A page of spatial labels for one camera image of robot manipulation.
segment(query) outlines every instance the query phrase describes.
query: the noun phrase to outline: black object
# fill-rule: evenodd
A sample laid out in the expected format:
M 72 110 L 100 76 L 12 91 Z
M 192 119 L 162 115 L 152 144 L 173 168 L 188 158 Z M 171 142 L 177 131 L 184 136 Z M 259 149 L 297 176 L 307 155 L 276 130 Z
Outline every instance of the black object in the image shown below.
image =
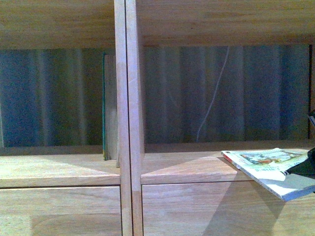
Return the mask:
M 286 172 L 315 179 L 315 148 L 309 150 L 307 156 L 308 159 L 291 167 Z

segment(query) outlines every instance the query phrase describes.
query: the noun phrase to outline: wooden shelf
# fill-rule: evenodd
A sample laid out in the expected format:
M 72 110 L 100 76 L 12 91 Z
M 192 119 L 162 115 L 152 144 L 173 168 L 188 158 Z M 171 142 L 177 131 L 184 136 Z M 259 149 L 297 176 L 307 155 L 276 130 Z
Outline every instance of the wooden shelf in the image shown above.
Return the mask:
M 315 41 L 313 0 L 138 0 L 144 46 Z
M 113 0 L 4 0 L 0 49 L 115 46 Z
M 116 160 L 102 154 L 0 157 L 0 188 L 118 184 Z
M 307 149 L 313 141 L 259 141 L 147 145 L 141 184 L 200 183 L 251 180 L 228 163 L 221 150 Z

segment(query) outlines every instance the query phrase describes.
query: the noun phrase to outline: paperback book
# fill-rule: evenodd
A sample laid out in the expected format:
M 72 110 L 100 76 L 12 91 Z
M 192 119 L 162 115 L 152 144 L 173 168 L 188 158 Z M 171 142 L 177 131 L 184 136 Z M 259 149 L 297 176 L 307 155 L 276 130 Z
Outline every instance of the paperback book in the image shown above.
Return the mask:
M 308 160 L 308 151 L 279 148 L 263 151 L 222 151 L 223 157 L 284 201 L 315 192 L 315 179 L 294 174 Z

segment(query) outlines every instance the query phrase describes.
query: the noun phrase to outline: book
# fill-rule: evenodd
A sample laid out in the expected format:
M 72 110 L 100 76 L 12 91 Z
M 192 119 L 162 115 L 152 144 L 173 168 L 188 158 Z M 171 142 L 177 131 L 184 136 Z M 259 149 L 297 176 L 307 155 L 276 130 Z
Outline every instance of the book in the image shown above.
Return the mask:
M 106 54 L 103 55 L 102 103 L 104 160 L 116 160 L 116 167 L 119 167 L 116 57 Z
M 284 201 L 315 192 L 315 179 L 288 172 L 304 163 L 307 150 L 279 148 L 261 151 L 222 151 L 223 157 Z

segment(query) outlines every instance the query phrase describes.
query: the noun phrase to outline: wood grain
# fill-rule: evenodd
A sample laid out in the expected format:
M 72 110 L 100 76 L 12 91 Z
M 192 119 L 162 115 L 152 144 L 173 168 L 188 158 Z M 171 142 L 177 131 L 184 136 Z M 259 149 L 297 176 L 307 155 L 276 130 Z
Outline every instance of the wood grain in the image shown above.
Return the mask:
M 5 236 L 121 236 L 119 187 L 0 190 Z
M 120 183 L 116 161 L 102 154 L 0 157 L 0 187 L 113 185 Z
M 228 163 L 222 150 L 270 148 L 307 149 L 305 141 L 256 141 L 204 144 L 147 145 L 142 166 L 142 184 L 240 181 L 250 178 Z
M 144 158 L 143 45 L 138 27 L 136 0 L 126 1 L 129 135 L 133 234 L 143 235 L 141 163 Z
M 117 75 L 117 113 L 119 160 L 121 168 L 121 204 L 123 235 L 133 236 L 131 169 L 129 152 L 129 114 L 126 54 L 126 9 L 125 0 L 115 0 L 115 40 L 116 40 L 116 75 Z
M 146 46 L 312 43 L 313 0 L 138 0 Z
M 115 46 L 113 0 L 0 2 L 0 49 Z
M 144 236 L 312 236 L 314 201 L 285 203 L 254 181 L 144 185 Z

